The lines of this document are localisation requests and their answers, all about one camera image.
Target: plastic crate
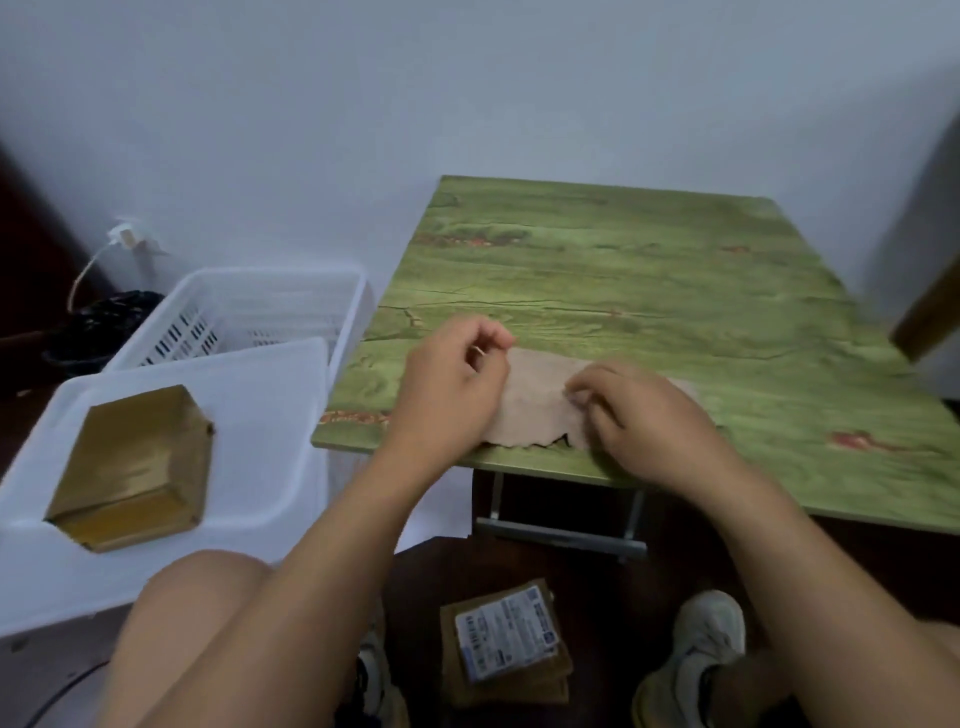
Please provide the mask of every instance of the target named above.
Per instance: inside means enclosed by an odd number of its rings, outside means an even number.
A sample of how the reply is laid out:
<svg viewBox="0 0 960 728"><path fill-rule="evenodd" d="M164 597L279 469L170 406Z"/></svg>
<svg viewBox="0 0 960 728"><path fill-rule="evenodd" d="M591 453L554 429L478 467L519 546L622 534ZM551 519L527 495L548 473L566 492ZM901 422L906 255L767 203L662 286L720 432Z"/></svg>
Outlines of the plastic crate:
<svg viewBox="0 0 960 728"><path fill-rule="evenodd" d="M359 267L203 268L180 281L104 371L322 337L332 387L374 308Z"/></svg>
<svg viewBox="0 0 960 728"><path fill-rule="evenodd" d="M133 601L203 548L282 560L329 503L326 451L310 433L327 397L322 339L64 382L0 482L0 637ZM44 521L91 406L182 384L216 433L200 524L91 553Z"/></svg>

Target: left hand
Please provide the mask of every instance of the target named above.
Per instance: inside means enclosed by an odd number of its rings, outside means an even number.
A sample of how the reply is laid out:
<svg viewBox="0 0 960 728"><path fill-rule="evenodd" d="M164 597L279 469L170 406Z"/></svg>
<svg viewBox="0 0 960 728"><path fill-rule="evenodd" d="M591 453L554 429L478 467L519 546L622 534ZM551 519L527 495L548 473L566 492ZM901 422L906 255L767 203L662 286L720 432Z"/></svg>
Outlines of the left hand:
<svg viewBox="0 0 960 728"><path fill-rule="evenodd" d="M478 446L500 405L515 340L484 316L455 316L423 339L407 355L381 450L435 479ZM486 354L476 357L479 371L468 364L473 347Z"/></svg>

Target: trash bag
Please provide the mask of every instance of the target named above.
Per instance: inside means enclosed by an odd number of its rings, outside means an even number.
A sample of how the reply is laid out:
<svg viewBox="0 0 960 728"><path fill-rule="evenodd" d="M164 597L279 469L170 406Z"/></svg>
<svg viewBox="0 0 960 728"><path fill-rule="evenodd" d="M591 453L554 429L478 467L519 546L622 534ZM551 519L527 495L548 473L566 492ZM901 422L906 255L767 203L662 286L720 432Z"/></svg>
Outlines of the trash bag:
<svg viewBox="0 0 960 728"><path fill-rule="evenodd" d="M97 374L161 301L153 291L128 291L91 303L51 334L43 358L67 376Z"/></svg>

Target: white wall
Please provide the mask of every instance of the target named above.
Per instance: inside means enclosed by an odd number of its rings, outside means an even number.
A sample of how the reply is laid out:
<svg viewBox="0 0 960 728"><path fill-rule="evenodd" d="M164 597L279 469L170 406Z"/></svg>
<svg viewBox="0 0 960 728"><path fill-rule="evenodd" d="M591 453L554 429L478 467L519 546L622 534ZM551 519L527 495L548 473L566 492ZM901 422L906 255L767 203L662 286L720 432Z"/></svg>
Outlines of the white wall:
<svg viewBox="0 0 960 728"><path fill-rule="evenodd" d="M382 290L455 173L774 197L892 321L960 247L901 223L958 29L955 0L10 0L0 145L89 251L146 221L161 287L353 257ZM929 373L960 395L954 344Z"/></svg>

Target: table top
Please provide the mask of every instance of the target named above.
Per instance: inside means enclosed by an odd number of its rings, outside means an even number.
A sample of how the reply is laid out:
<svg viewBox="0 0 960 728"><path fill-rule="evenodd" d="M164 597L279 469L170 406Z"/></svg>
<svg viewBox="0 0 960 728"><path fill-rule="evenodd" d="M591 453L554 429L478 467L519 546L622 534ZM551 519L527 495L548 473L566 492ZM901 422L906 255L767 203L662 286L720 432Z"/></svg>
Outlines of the table top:
<svg viewBox="0 0 960 728"><path fill-rule="evenodd" d="M960 533L960 429L775 203L444 177L313 442L372 451L405 354L455 312L527 349L687 379L807 510ZM461 463L635 487L603 454L483 446Z"/></svg>

